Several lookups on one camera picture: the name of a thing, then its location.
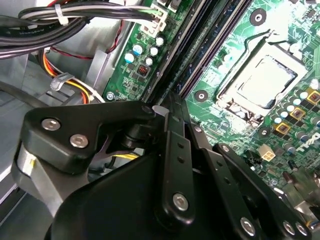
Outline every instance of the white cable clip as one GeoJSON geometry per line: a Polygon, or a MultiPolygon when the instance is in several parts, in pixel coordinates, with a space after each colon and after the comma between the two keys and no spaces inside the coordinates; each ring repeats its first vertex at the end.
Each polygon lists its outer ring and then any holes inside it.
{"type": "Polygon", "coordinates": [[[62,73],[56,77],[53,78],[51,84],[50,84],[50,88],[53,91],[59,91],[61,89],[61,87],[63,86],[63,84],[65,84],[65,82],[71,80],[75,78],[75,76],[71,75],[68,72],[62,73]]]}
{"type": "Polygon", "coordinates": [[[69,19],[66,16],[64,16],[62,9],[61,9],[61,5],[56,4],[56,5],[54,5],[54,8],[55,8],[55,12],[58,17],[59,23],[63,26],[68,25],[69,19]]]}

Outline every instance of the yellow wire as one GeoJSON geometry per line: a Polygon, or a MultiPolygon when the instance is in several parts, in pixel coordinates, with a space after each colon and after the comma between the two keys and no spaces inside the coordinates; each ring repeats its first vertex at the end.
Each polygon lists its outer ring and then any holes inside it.
{"type": "MultiPolygon", "coordinates": [[[[47,61],[46,61],[46,55],[43,54],[43,63],[44,63],[44,68],[45,70],[52,76],[52,77],[56,77],[56,75],[48,68],[47,66],[47,61]]],[[[86,95],[86,97],[88,98],[88,103],[90,103],[90,96],[87,90],[85,90],[82,86],[72,82],[72,81],[66,81],[67,84],[70,84],[72,86],[77,87],[78,89],[82,90],[84,92],[84,94],[86,95]]]]}
{"type": "Polygon", "coordinates": [[[119,158],[123,158],[123,159],[128,159],[130,161],[134,160],[137,158],[137,156],[133,156],[131,154],[117,154],[117,155],[113,155],[114,157],[119,157],[119,158]]]}

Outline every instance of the white connector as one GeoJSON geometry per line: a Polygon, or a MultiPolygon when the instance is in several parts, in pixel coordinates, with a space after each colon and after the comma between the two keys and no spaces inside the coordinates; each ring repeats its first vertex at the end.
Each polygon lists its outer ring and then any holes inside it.
{"type": "Polygon", "coordinates": [[[156,19],[148,25],[141,25],[140,30],[145,34],[148,34],[150,37],[155,38],[159,32],[162,32],[166,28],[166,19],[168,17],[168,12],[162,7],[155,4],[151,4],[150,7],[158,10],[159,12],[161,12],[161,14],[154,14],[156,19]]]}

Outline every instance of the metal bolt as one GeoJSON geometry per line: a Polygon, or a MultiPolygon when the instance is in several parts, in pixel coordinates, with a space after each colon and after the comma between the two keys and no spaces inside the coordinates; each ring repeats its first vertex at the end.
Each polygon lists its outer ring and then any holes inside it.
{"type": "Polygon", "coordinates": [[[189,208],[188,200],[181,193],[173,195],[173,203],[180,211],[187,211],[189,208]]]}
{"type": "Polygon", "coordinates": [[[202,129],[198,126],[194,126],[194,130],[196,130],[198,133],[202,132],[202,129]]]}
{"type": "Polygon", "coordinates": [[[223,151],[225,151],[225,152],[229,152],[229,148],[228,148],[227,146],[225,146],[225,145],[222,145],[222,149],[223,149],[223,151]]]}
{"type": "Polygon", "coordinates": [[[113,101],[115,99],[115,94],[112,91],[108,91],[106,93],[106,99],[109,101],[113,101]]]}
{"type": "Polygon", "coordinates": [[[291,235],[295,235],[295,230],[294,228],[290,225],[290,223],[288,223],[287,221],[283,222],[283,226],[285,228],[285,230],[290,233],[291,235]]]}
{"type": "Polygon", "coordinates": [[[48,131],[56,131],[59,128],[61,128],[61,124],[57,120],[52,118],[47,118],[43,120],[41,125],[45,130],[48,131]]]}
{"type": "Polygon", "coordinates": [[[240,219],[240,223],[241,223],[243,230],[245,230],[245,232],[247,234],[249,234],[251,237],[256,235],[255,227],[252,225],[252,223],[246,217],[242,217],[240,219]]]}
{"type": "Polygon", "coordinates": [[[142,106],[142,110],[147,114],[152,114],[154,111],[148,106],[142,106]]]}
{"type": "Polygon", "coordinates": [[[88,146],[89,141],[86,136],[75,134],[70,138],[70,143],[75,148],[84,149],[86,146],[88,146]]]}
{"type": "Polygon", "coordinates": [[[300,233],[302,233],[305,236],[308,235],[308,232],[306,231],[306,229],[304,228],[304,226],[300,222],[296,222],[295,226],[299,230],[300,233]]]}

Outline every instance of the cpu socket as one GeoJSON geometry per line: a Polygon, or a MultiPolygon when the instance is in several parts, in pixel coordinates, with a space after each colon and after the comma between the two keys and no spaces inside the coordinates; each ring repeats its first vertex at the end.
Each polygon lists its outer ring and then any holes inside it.
{"type": "Polygon", "coordinates": [[[257,127],[308,71],[284,44],[264,37],[250,50],[254,41],[247,41],[246,53],[226,77],[217,99],[219,106],[257,127]]]}

